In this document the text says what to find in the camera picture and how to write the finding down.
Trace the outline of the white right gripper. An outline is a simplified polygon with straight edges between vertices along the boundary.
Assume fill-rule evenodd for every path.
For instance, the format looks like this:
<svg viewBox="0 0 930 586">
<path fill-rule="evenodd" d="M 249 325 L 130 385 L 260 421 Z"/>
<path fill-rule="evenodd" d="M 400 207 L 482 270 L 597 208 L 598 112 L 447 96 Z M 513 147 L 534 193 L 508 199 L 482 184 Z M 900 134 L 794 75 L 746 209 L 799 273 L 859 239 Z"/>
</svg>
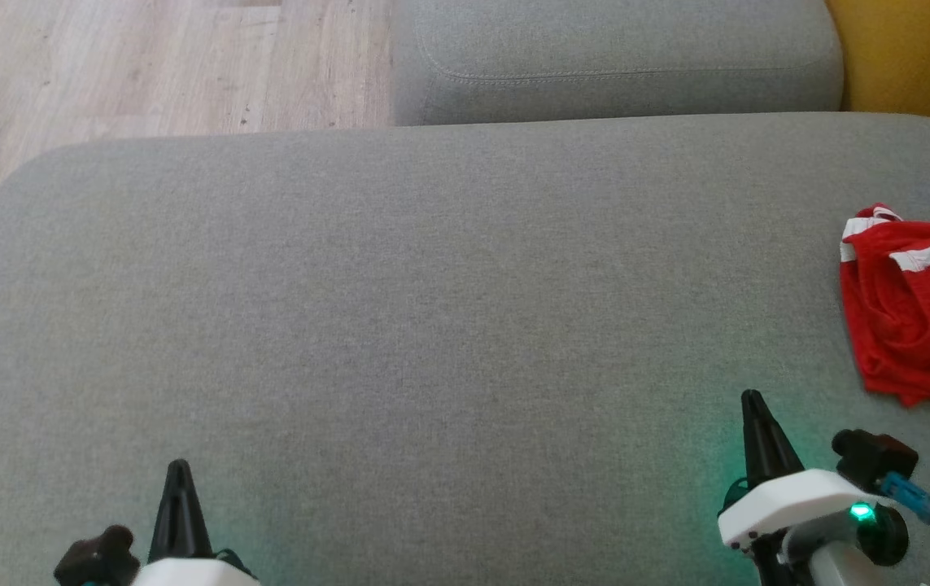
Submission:
<svg viewBox="0 0 930 586">
<path fill-rule="evenodd" d="M 893 507 L 826 470 L 805 470 L 759 390 L 741 393 L 749 490 L 718 515 L 726 548 L 762 585 L 881 585 L 910 550 Z"/>
</svg>

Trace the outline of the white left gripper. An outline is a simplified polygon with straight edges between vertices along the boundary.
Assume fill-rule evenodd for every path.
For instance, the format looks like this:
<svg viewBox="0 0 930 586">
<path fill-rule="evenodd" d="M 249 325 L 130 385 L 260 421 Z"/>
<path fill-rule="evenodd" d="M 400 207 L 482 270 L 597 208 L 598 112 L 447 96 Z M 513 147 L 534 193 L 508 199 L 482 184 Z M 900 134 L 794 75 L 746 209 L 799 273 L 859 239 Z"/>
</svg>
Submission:
<svg viewBox="0 0 930 586">
<path fill-rule="evenodd" d="M 133 586 L 259 586 L 248 572 L 214 558 L 188 461 L 168 463 L 145 565 Z"/>
</svg>

